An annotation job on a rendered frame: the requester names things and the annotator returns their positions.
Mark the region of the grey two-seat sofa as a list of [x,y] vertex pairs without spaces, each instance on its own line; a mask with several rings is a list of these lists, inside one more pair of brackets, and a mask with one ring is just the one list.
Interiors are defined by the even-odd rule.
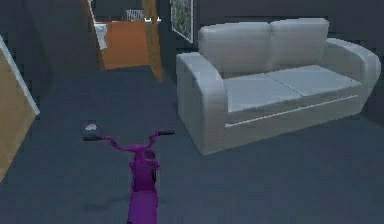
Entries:
[[202,27],[176,57],[178,114],[203,155],[358,114],[379,57],[324,18]]

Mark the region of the brown wooden room door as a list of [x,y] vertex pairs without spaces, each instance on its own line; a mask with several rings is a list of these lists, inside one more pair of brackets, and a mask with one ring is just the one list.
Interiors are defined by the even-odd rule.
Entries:
[[156,0],[142,0],[144,11],[145,36],[147,42],[147,54],[153,75],[158,82],[163,81],[158,35],[158,16]]

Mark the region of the white slatted furniture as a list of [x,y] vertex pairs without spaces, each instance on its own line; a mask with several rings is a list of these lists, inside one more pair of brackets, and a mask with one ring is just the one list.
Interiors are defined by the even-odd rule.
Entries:
[[126,19],[128,21],[143,20],[144,11],[138,9],[127,9],[126,10]]

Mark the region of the tan wooden room door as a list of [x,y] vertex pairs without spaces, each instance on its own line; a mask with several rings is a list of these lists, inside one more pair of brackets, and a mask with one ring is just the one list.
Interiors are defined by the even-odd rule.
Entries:
[[0,35],[0,183],[40,110]]

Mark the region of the framed wall painting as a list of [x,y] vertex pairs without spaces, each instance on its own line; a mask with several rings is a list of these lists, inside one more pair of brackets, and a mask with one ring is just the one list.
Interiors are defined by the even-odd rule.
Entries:
[[194,0],[170,0],[172,29],[187,40],[193,42]]

